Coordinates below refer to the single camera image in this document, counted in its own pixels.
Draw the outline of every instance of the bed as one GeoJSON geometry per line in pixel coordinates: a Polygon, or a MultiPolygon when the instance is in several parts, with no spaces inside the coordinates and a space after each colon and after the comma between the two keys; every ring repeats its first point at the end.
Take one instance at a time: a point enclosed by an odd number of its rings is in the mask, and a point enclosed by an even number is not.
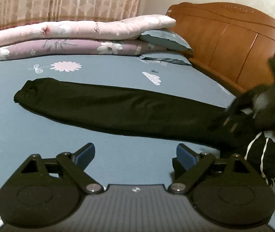
{"type": "MultiPolygon", "coordinates": [[[[266,60],[275,52],[274,19],[232,3],[181,3],[172,5],[167,15],[177,21],[172,30],[193,48],[193,56],[184,53],[193,67],[118,55],[45,55],[0,61],[0,187],[30,154],[55,157],[88,142],[95,145],[96,155],[86,173],[103,186],[167,187],[172,181],[171,159],[179,141],[111,135],[35,115],[13,102],[27,80],[51,77],[138,88],[220,107],[227,107],[235,96],[257,84],[272,82],[266,60]],[[74,67],[65,72],[57,67],[68,63],[74,67]],[[157,80],[145,73],[156,75],[157,80]]],[[[198,153],[220,156],[213,148],[185,145],[198,153]]],[[[275,213],[270,226],[275,229],[275,213]]]]}

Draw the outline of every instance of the metal screw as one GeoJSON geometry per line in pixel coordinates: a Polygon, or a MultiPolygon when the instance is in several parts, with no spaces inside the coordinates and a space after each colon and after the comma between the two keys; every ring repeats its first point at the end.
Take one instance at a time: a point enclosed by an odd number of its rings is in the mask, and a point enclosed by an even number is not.
{"type": "Polygon", "coordinates": [[[63,152],[61,154],[70,156],[72,153],[70,153],[70,152],[63,152]]]}
{"type": "Polygon", "coordinates": [[[182,192],[186,189],[186,185],[183,184],[183,183],[173,183],[171,185],[171,190],[174,192],[174,193],[177,193],[177,192],[182,192]]]}
{"type": "Polygon", "coordinates": [[[97,193],[102,190],[102,186],[97,183],[92,183],[86,186],[86,190],[91,193],[97,193]]]}

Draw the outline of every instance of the blue pillow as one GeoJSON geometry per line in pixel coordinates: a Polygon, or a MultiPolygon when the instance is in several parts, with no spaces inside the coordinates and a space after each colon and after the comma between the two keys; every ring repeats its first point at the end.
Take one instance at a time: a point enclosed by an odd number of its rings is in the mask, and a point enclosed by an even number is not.
{"type": "Polygon", "coordinates": [[[149,52],[149,53],[140,55],[140,59],[161,61],[161,62],[167,62],[167,63],[177,64],[177,65],[192,66],[192,64],[184,55],[174,51],[149,52]]]}
{"type": "Polygon", "coordinates": [[[140,34],[140,40],[155,44],[158,46],[166,47],[169,50],[174,51],[190,51],[193,54],[193,50],[190,45],[180,35],[168,30],[150,30],[140,34]]]}

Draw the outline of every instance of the pillow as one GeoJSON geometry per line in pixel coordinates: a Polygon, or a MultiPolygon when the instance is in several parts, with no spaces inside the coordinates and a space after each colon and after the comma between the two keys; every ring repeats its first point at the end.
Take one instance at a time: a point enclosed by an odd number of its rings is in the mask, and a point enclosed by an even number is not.
{"type": "Polygon", "coordinates": [[[145,31],[173,27],[176,20],[163,15],[145,15],[113,22],[42,22],[0,31],[0,46],[47,38],[91,38],[124,40],[145,31]]]}
{"type": "Polygon", "coordinates": [[[140,59],[161,61],[161,62],[167,62],[167,63],[177,64],[177,65],[192,66],[192,64],[184,55],[173,51],[150,52],[150,53],[140,55],[140,59]]]}
{"type": "Polygon", "coordinates": [[[193,50],[186,40],[168,29],[145,31],[141,33],[139,38],[145,42],[166,47],[169,50],[190,51],[193,54],[193,50]]]}

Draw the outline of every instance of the purple quilt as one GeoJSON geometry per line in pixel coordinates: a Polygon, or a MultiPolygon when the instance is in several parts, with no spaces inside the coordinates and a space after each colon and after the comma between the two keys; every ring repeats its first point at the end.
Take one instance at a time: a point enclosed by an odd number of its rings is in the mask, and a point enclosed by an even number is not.
{"type": "Polygon", "coordinates": [[[42,39],[0,47],[0,61],[43,55],[127,55],[165,51],[141,40],[106,41],[94,39],[42,39]]]}

